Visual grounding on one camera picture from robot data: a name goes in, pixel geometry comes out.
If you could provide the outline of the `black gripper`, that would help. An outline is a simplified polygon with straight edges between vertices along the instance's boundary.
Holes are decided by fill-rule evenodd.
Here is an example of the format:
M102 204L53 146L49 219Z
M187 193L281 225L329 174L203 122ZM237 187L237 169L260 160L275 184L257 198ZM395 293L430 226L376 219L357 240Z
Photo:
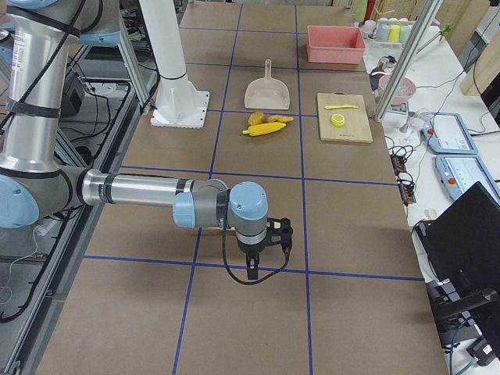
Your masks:
M247 265L247 278L249 280L259 278L259 254L265 248L265 236L237 236L237 244L240 250L245 253Z

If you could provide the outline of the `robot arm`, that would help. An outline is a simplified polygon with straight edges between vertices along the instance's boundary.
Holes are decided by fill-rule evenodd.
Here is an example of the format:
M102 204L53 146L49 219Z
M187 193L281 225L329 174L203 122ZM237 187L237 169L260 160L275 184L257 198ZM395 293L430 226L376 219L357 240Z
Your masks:
M103 173L54 160L69 47L118 45L119 3L10 1L7 14L15 38L1 125L2 227L25 227L77 203L169 206L179 227L234 228L246 258L247 284L257 284L259 255L273 235L260 185Z

